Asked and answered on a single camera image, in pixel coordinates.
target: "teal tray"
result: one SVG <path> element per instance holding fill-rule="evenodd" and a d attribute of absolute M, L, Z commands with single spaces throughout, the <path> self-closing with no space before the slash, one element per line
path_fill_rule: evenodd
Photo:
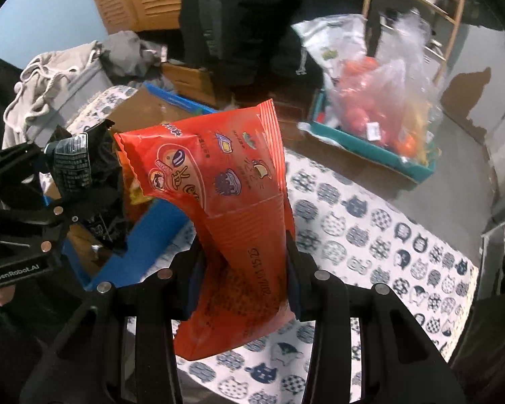
<path fill-rule="evenodd" d="M 384 148 L 370 144 L 368 141 L 354 137 L 349 133 L 318 123 L 316 121 L 316 117 L 318 117 L 318 114 L 324 110 L 326 100 L 327 97 L 325 90 L 318 91 L 318 95 L 316 95 L 314 100 L 312 113 L 309 117 L 311 130 L 314 134 L 332 139 L 349 152 L 352 152 L 362 158 L 366 158 L 372 162 L 392 168 L 416 183 L 423 182 L 426 178 L 431 176 L 432 173 L 434 173 L 434 170 L 436 169 L 435 159 L 429 160 L 428 167 L 414 163 L 403 163 L 398 155 L 393 152 L 389 152 Z M 434 142 L 430 143 L 430 145 L 430 152 L 434 153 Z"/>

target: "red snack bag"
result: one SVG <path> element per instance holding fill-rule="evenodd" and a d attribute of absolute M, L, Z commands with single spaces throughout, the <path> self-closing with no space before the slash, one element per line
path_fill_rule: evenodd
<path fill-rule="evenodd" d="M 272 101 L 114 136 L 143 193 L 193 221 L 207 266 L 176 354 L 212 356 L 288 322 L 285 231 L 294 234 Z"/>

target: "blue wall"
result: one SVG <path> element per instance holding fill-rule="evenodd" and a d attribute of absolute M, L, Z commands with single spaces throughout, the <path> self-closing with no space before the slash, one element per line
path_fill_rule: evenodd
<path fill-rule="evenodd" d="M 7 0 L 0 9 L 0 58 L 22 69 L 39 53 L 106 36 L 94 0 Z"/>

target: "white plastic bag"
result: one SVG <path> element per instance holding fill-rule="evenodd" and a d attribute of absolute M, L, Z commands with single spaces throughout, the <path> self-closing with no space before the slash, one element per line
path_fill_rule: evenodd
<path fill-rule="evenodd" d="M 365 18 L 361 15 L 324 16 L 302 21 L 292 25 L 292 28 L 300 37 L 303 49 L 308 51 L 324 74 L 331 79 L 339 78 L 343 61 L 358 59 L 367 53 Z"/>

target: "human hand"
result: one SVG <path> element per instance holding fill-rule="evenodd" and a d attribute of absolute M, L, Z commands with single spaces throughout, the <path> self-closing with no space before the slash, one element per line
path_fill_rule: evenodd
<path fill-rule="evenodd" d="M 15 286 L 9 285 L 0 289 L 0 306 L 3 307 L 8 302 L 11 302 L 15 294 Z"/>

